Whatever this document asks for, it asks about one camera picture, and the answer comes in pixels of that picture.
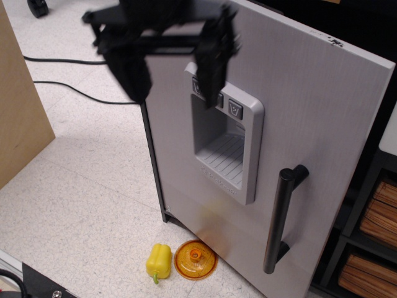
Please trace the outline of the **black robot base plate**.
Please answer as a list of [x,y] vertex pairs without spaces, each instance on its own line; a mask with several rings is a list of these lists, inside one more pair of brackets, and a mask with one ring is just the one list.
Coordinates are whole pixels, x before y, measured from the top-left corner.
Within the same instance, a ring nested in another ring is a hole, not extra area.
[[25,263],[22,263],[22,275],[27,292],[32,297],[76,298],[72,292]]

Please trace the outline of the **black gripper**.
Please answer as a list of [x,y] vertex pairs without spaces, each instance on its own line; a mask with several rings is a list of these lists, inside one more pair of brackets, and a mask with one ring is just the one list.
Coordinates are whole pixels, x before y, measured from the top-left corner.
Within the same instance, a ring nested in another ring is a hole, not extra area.
[[[87,11],[94,45],[129,98],[144,104],[152,87],[144,55],[191,55],[206,107],[218,105],[229,60],[239,50],[233,19],[238,8],[220,1],[120,1]],[[138,53],[110,51],[132,47]]]

